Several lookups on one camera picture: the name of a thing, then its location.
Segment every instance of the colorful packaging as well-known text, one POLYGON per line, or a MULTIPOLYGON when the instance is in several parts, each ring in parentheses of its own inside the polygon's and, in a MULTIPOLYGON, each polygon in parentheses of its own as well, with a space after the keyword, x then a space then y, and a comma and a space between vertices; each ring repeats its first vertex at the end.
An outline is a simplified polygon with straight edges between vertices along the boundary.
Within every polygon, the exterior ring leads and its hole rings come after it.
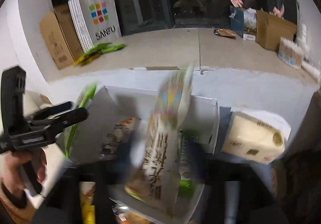
POLYGON ((95 224, 95 206, 92 205, 94 193, 94 182, 80 182, 80 207, 83 224, 95 224))
MULTIPOLYGON (((89 105, 89 101, 94 98, 95 93, 97 92, 97 83, 91 83, 81 91, 74 109, 80 108, 80 107, 86 107, 89 105)), ((71 145, 73 143, 73 138, 77 131, 77 125, 74 124, 73 126, 70 126, 66 128, 63 132, 64 139, 65 139, 65 157, 68 159, 70 157, 70 150, 71 145)))
POLYGON ((191 162, 187 155, 187 139, 197 140, 198 133, 194 130, 182 131, 180 151, 179 151, 179 196, 193 196, 193 180, 191 176, 191 162))
POLYGON ((113 207, 113 212, 119 224, 149 224, 150 221, 138 215, 124 204, 116 204, 113 207))
POLYGON ((256 10, 230 6, 231 29, 241 38, 256 40, 256 10))
POLYGON ((178 137, 192 91, 193 66, 176 72, 158 92, 148 121, 141 169, 126 184, 128 194, 173 215, 179 189, 178 137))

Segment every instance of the paper label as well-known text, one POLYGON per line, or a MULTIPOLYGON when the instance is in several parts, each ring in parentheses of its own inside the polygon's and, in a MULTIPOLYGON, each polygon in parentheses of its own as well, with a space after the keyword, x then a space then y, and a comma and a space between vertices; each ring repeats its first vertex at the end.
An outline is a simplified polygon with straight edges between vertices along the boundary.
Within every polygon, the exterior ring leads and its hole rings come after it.
POLYGON ((256 40, 256 36, 250 35, 250 34, 243 34, 243 38, 247 40, 253 40, 253 41, 256 40))

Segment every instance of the green packaged snack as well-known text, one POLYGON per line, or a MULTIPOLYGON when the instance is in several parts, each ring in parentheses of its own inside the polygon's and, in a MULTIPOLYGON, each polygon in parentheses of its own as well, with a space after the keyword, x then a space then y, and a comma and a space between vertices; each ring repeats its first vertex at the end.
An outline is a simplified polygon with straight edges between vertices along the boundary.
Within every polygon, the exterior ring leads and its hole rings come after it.
POLYGON ((195 130, 184 130, 181 134, 179 150, 179 196, 193 196, 194 186, 191 178, 191 162, 187 155, 187 139, 197 141, 197 136, 198 133, 195 130))
MULTIPOLYGON (((97 83, 91 83, 81 91, 76 104, 75 109, 80 107, 85 107, 88 104, 89 100, 94 98, 94 95, 97 91, 97 83)), ((70 126, 64 131, 64 140, 65 140, 65 157, 68 159, 70 157, 70 148, 73 143, 73 138, 77 131, 77 124, 70 126)))

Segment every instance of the brown package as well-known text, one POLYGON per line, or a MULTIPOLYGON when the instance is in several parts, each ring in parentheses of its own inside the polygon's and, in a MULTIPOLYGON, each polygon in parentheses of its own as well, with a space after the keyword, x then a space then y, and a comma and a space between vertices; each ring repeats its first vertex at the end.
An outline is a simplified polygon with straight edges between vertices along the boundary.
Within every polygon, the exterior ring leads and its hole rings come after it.
POLYGON ((68 4, 55 7, 55 13, 48 12, 39 26, 58 69, 72 64, 83 54, 68 4))
POLYGON ((230 29, 223 29, 223 28, 215 28, 214 34, 223 37, 229 37, 236 39, 236 33, 230 29))
POLYGON ((256 16, 256 42, 263 48, 278 51, 281 37, 293 40, 296 24, 262 10, 256 16))

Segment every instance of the pink plush toy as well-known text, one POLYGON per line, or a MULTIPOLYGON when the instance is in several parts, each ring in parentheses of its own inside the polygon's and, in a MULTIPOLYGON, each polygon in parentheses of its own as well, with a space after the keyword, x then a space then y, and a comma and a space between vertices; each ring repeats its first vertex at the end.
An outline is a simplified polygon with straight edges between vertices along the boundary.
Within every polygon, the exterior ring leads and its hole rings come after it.
POLYGON ((281 10, 278 10, 276 7, 274 7, 273 13, 275 16, 282 18, 283 14, 284 14, 284 5, 282 4, 281 10))
POLYGON ((230 0, 235 7, 243 7, 243 1, 242 0, 230 0))

